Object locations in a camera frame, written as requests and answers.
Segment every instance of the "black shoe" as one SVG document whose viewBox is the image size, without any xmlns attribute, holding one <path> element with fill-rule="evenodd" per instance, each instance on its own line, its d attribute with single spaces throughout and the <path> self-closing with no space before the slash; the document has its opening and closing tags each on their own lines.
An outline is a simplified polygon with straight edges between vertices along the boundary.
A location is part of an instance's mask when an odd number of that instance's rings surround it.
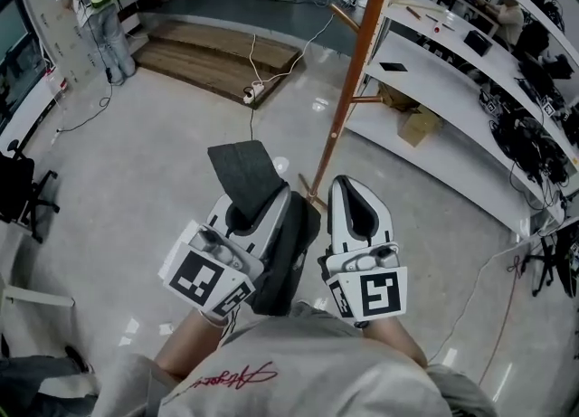
<svg viewBox="0 0 579 417">
<path fill-rule="evenodd" d="M 79 367 L 81 374 L 86 374 L 89 372 L 89 366 L 84 362 L 84 359 L 82 359 L 82 356 L 76 349 L 74 349 L 72 346 L 66 346 L 64 351 L 66 352 L 66 355 L 72 359 L 72 361 L 74 361 L 74 364 Z"/>
</svg>

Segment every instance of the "cardboard box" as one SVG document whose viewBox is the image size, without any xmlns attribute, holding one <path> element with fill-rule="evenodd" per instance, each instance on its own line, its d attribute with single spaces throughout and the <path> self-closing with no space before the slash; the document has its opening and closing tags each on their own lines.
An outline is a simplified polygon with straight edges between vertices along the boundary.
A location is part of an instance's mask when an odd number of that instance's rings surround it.
<svg viewBox="0 0 579 417">
<path fill-rule="evenodd" d="M 388 84 L 384 84 L 380 82 L 378 84 L 379 93 L 384 98 L 384 103 L 393 109 L 398 109 L 400 111 L 406 111 L 408 109 L 415 109 L 420 104 L 408 97 L 406 94 L 403 94 L 399 90 L 388 86 Z"/>
<path fill-rule="evenodd" d="M 403 138 L 411 146 L 416 147 L 421 141 L 442 127 L 442 120 L 423 105 L 413 110 L 408 117 L 398 136 Z"/>
</svg>

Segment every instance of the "wall-mounted shelf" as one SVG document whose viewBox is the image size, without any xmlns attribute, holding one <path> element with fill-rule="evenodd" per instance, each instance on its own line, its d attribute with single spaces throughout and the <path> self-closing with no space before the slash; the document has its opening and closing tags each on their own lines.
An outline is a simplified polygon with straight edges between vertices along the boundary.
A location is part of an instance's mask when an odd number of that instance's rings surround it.
<svg viewBox="0 0 579 417">
<path fill-rule="evenodd" d="M 401 63 L 408 71 L 385 71 L 380 62 Z M 530 181 L 523 170 L 513 166 L 513 161 L 499 148 L 490 132 L 492 118 L 479 104 L 479 86 L 465 74 L 395 33 L 386 36 L 366 73 L 422 103 L 463 132 L 496 158 L 507 172 L 512 169 L 513 176 L 540 204 L 551 201 L 550 197 L 545 199 L 541 186 Z M 556 190 L 553 185 L 544 185 L 544 188 Z M 558 201 L 547 209 L 559 223 L 564 220 L 565 214 Z"/>
<path fill-rule="evenodd" d="M 406 10 L 406 6 L 410 6 L 421 18 L 412 15 Z M 523 76 L 518 70 L 517 59 L 506 49 L 493 42 L 488 53 L 481 57 L 464 43 L 467 34 L 477 28 L 429 0 L 394 0 L 384 13 L 391 20 L 432 39 L 485 73 L 520 103 L 533 118 L 543 124 L 545 131 L 561 147 L 571 164 L 574 165 L 575 169 L 579 169 L 579 154 L 563 130 L 546 116 L 518 85 L 516 78 Z M 435 33 L 434 25 L 437 22 L 427 15 L 438 18 L 441 23 L 447 24 L 452 30 L 440 25 L 440 31 Z"/>
<path fill-rule="evenodd" d="M 376 93 L 371 80 L 364 94 Z M 433 175 L 522 238 L 529 236 L 530 208 L 511 187 L 505 167 L 450 123 L 412 147 L 398 136 L 406 116 L 382 103 L 358 104 L 346 127 Z"/>
</svg>

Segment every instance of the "light jeans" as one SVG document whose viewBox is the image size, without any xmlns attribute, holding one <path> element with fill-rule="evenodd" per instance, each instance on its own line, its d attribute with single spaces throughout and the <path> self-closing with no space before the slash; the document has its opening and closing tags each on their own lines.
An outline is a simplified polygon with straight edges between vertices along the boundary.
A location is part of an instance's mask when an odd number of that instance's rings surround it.
<svg viewBox="0 0 579 417">
<path fill-rule="evenodd" d="M 95 62 L 104 62 L 110 69 L 112 84 L 120 84 L 135 74 L 135 61 L 128 51 L 127 38 L 117 17 L 117 7 L 108 5 L 91 15 L 81 29 Z"/>
<path fill-rule="evenodd" d="M 88 416 L 96 396 L 57 398 L 38 393 L 46 378 L 78 375 L 80 368 L 69 357 L 31 355 L 0 359 L 0 395 L 25 411 L 26 417 Z"/>
</svg>

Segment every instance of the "black foam pad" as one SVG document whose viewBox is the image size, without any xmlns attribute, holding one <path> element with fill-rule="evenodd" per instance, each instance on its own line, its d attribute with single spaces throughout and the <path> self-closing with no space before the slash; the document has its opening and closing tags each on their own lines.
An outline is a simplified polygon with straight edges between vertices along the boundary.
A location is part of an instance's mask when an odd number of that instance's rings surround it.
<svg viewBox="0 0 579 417">
<path fill-rule="evenodd" d="M 223 190 L 249 222 L 284 185 L 259 140 L 209 147 L 207 153 Z"/>
</svg>

